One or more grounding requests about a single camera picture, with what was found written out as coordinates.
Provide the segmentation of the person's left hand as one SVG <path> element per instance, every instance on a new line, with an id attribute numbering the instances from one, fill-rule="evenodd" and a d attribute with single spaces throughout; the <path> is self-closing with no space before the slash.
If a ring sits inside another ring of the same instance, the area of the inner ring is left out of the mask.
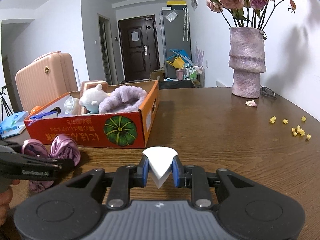
<path id="1" fill-rule="evenodd" d="M 12 187 L 9 186 L 8 189 L 0 194 L 0 226 L 2 226 L 8 217 L 10 210 L 10 202 L 13 198 Z"/>

